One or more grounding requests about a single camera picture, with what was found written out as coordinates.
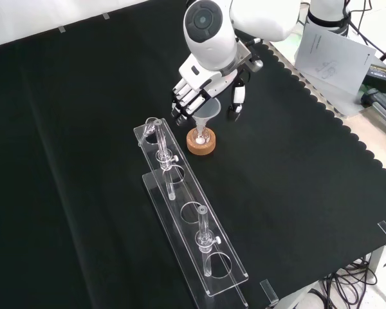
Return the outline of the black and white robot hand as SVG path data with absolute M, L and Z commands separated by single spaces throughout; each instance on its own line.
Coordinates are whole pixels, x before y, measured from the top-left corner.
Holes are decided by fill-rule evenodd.
M 220 71 L 210 71 L 202 67 L 193 55 L 179 68 L 181 80 L 173 87 L 171 115 L 178 126 L 182 126 L 195 116 L 210 100 L 232 87 L 232 103 L 229 111 L 240 114 L 246 95 L 245 84 L 240 74 L 243 70 L 234 69 L 228 75 Z

